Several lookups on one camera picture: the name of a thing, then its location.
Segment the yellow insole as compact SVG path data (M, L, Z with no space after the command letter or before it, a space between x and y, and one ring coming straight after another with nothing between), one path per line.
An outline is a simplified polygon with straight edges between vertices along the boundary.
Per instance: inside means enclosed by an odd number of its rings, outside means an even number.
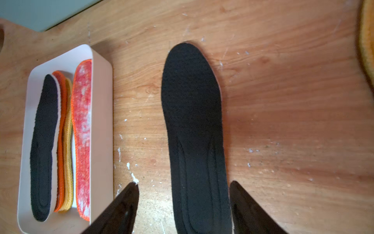
M358 45L369 83L374 85L374 1L364 0L360 12Z
M71 95L72 95L72 82L66 79L67 88L67 114L63 129L63 146L64 146L64 202L59 210L59 213L67 212L71 209L74 201L74 178L72 168L72 110L71 110Z

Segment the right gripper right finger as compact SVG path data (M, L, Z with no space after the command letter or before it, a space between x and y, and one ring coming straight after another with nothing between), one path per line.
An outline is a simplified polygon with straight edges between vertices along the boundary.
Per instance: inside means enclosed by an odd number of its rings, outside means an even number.
M238 183L232 181L229 188L234 233L236 234L285 234L286 231L255 201Z

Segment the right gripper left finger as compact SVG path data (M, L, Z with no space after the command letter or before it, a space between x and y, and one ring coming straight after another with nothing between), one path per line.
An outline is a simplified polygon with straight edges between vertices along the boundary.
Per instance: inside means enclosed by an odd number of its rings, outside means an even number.
M130 182L84 234L131 234L139 202L139 188Z

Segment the black insole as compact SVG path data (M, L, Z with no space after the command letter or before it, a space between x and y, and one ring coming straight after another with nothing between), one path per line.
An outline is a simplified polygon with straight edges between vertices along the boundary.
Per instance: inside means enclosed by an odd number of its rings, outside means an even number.
M170 50L161 101L177 232L230 234L221 91L208 61L193 44L180 43Z
M44 222L50 213L53 147L58 122L59 84L50 74L43 81L36 111L30 151L31 208L36 221Z

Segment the white storage tray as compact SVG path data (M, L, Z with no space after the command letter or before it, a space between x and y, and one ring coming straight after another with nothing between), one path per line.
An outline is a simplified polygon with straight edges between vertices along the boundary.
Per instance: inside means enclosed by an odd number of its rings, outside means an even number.
M37 107L43 80L59 70L74 77L77 66L91 59L91 142L90 142L90 214L83 220L76 208L66 213L50 211L45 222L36 221L30 198L30 152ZM27 83L22 154L20 163L17 220L24 234L79 234L90 226L114 199L113 188L113 68L90 46L80 45L39 66L30 73Z

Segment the red insole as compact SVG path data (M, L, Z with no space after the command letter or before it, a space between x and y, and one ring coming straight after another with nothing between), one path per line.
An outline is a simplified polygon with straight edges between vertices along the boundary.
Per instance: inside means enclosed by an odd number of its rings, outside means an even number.
M72 121L76 155L76 203L81 218L90 221L90 150L92 113L91 59L76 68L73 80Z
M63 162L63 129L65 125L66 113L67 113L67 88L66 88L66 77L60 71L54 71L52 73L59 82L60 86L60 98L61 98L61 117L59 125L59 135L57 143L57 200L54 212L58 212L63 205L65 197L65 185L64 185L64 162Z

